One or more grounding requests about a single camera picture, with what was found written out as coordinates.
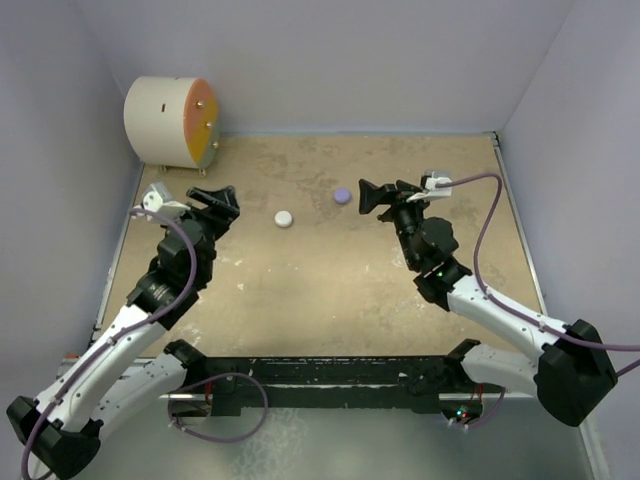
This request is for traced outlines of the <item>purple charging case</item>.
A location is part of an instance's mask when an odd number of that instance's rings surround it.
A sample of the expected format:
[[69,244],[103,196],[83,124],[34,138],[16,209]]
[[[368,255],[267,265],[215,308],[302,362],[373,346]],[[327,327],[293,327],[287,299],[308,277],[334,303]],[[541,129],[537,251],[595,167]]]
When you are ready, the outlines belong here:
[[333,200],[339,205],[348,204],[352,199],[352,193],[347,188],[337,188],[333,192]]

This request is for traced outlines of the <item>white charging case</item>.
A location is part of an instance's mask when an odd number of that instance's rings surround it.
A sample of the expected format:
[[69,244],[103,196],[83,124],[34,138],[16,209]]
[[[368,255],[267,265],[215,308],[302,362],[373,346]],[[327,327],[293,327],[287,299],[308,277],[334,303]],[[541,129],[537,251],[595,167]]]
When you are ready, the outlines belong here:
[[279,228],[289,228],[293,224],[293,215],[286,210],[278,211],[274,215],[274,223]]

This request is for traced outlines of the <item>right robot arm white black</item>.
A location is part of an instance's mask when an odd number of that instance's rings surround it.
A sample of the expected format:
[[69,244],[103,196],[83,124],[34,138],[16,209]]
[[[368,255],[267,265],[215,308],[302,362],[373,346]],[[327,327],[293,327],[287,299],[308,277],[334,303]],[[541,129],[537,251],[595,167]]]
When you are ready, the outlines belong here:
[[435,172],[417,185],[401,180],[377,186],[361,179],[359,212],[382,206],[379,221],[393,224],[414,283],[428,303],[465,317],[505,340],[511,351],[470,341],[445,366],[456,391],[493,384],[536,398],[556,420],[579,426],[617,385],[618,374],[597,329],[584,320],[568,324],[536,313],[489,287],[479,268],[454,256],[459,244],[452,224],[425,217],[435,200],[447,198],[456,181]]

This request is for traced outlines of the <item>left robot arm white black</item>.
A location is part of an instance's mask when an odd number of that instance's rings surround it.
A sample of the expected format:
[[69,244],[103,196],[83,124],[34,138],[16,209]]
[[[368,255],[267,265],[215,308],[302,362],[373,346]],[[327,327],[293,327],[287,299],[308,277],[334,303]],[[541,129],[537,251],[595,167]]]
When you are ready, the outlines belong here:
[[154,184],[130,210],[159,224],[164,235],[148,270],[99,339],[60,378],[33,398],[19,396],[7,417],[24,446],[23,479],[71,479],[96,456],[102,441],[128,416],[161,394],[194,392],[204,365],[171,353],[143,370],[127,368],[196,304],[213,278],[216,242],[240,215],[233,187],[188,190],[184,204]]

